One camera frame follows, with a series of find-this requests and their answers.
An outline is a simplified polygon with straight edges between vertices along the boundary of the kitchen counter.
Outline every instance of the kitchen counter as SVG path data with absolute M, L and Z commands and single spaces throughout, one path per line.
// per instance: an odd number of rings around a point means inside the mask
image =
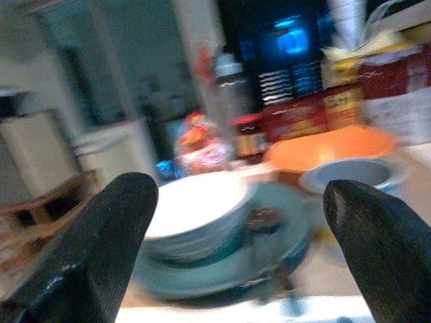
M 431 170 L 410 154 L 409 147 L 401 148 L 387 159 L 400 163 L 409 171 L 405 185 L 405 202 L 422 219 L 431 225 Z M 359 296 L 360 291 L 342 258 L 331 253 L 318 240 L 314 241 L 303 263 L 291 275 L 296 294 L 309 296 Z M 165 303 L 151 297 L 133 283 L 129 284 L 121 311 L 128 308 L 175 308 L 176 304 Z

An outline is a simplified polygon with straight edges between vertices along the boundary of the stack of plates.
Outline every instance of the stack of plates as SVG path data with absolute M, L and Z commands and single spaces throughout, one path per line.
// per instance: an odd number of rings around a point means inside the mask
M 216 173 L 211 175 L 215 181 L 218 176 Z M 239 194 L 237 189 L 242 187 L 242 184 L 236 180 L 234 182 L 238 185 L 237 188 L 232 190 L 228 188 L 229 185 L 226 185 L 227 191 L 223 193 L 224 197 L 231 196 L 233 192 L 238 194 L 236 200 L 240 201 L 239 203 L 234 203 L 234 199 L 230 201 L 235 205 L 234 213 L 230 210 L 222 217 L 215 217 L 215 221 L 208 222 L 212 217 L 206 217 L 205 213 L 223 203 L 221 197 L 213 196 L 211 199 L 206 199 L 211 201 L 211 204 L 202 206 L 199 210 L 201 216 L 206 219 L 204 221 L 199 218 L 199 223 L 206 224 L 203 227 L 194 225 L 192 231 L 185 231 L 187 227 L 182 227 L 183 230 L 179 236 L 183 239 L 177 239 L 181 245 L 178 249 L 181 249 L 181 252 L 191 249 L 199 251 L 198 253 L 188 252 L 188 262 L 175 259 L 174 256 L 179 256 L 176 253 L 178 250 L 174 251 L 174 246 L 166 242 L 173 242 L 176 236 L 163 238 L 150 236 L 145 239 L 133 269 L 132 280 L 135 285 L 164 299 L 186 299 L 243 285 L 248 286 L 250 281 L 267 273 L 281 260 L 285 260 L 283 264 L 287 273 L 292 272 L 299 265 L 312 236 L 311 216 L 308 214 L 308 202 L 304 195 L 289 186 L 268 182 L 257 183 L 253 188 L 243 188 L 245 191 Z M 263 207 L 270 207 L 277 211 L 282 217 L 283 225 L 275 233 L 255 236 L 253 244 L 246 243 L 243 240 L 245 217 L 251 210 Z M 180 217 L 181 214 L 174 213 L 172 216 Z M 205 244 L 198 244 L 199 239 L 187 241 L 185 238 L 189 235 L 205 240 L 209 248 L 202 248 Z
M 179 262 L 209 256 L 251 212 L 253 187 L 231 172 L 191 176 L 160 187 L 144 247 L 153 258 Z

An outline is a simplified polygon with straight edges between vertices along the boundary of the white plate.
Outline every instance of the white plate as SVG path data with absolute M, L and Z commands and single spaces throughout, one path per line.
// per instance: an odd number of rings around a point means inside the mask
M 247 200 L 248 184 L 232 172 L 182 178 L 160 187 L 146 240 L 162 239 L 203 227 Z

